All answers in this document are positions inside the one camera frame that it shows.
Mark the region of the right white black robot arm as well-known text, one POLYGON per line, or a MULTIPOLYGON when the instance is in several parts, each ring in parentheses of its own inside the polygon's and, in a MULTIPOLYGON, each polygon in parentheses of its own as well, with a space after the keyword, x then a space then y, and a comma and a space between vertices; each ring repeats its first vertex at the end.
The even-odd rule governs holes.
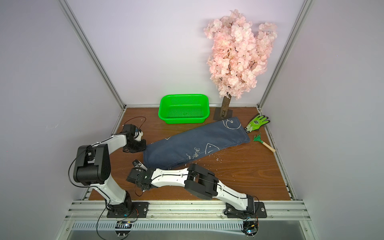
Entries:
POLYGON ((191 164, 181 170, 144 169, 135 167, 127 177, 143 192, 161 187, 182 187, 190 194, 202 199, 218 199, 226 203, 224 214, 229 218, 256 218, 257 209, 251 195, 239 193, 222 183, 215 173, 191 164))

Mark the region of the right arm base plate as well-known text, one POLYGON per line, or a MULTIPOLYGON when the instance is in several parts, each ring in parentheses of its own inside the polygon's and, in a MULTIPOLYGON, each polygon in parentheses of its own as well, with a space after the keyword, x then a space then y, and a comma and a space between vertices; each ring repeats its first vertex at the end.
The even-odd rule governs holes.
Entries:
POLYGON ((238 219, 266 219, 267 218, 267 210, 265 204, 263 202, 254 202, 254 206, 249 209, 240 211, 235 209, 232 205, 226 204, 226 209, 224 210, 224 215, 228 218, 238 218, 238 219))

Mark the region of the dark blue printed pillowcase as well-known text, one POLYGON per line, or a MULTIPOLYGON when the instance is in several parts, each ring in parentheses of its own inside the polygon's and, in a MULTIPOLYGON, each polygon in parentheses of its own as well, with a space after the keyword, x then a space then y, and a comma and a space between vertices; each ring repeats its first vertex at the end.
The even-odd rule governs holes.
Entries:
POLYGON ((233 117, 154 142, 146 147, 143 161, 147 168, 171 170, 249 142, 240 120, 233 117))

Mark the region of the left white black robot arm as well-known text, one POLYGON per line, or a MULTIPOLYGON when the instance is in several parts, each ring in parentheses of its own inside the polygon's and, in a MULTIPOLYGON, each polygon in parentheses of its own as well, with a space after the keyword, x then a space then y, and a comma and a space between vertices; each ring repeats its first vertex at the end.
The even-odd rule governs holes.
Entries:
POLYGON ((106 202, 107 210, 115 215, 127 215, 133 211, 130 194, 123 190, 112 177, 110 155, 122 148, 128 153, 146 149, 143 131, 132 124, 123 125, 123 130, 93 145, 78 148, 73 162, 72 179, 81 188, 96 190, 106 202))

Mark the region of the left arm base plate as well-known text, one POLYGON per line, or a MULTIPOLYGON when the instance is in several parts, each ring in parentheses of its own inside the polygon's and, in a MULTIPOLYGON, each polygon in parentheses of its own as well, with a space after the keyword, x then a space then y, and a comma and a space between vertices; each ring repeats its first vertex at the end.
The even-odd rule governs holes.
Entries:
POLYGON ((132 202, 107 206, 107 218, 146 218, 149 202, 132 202))

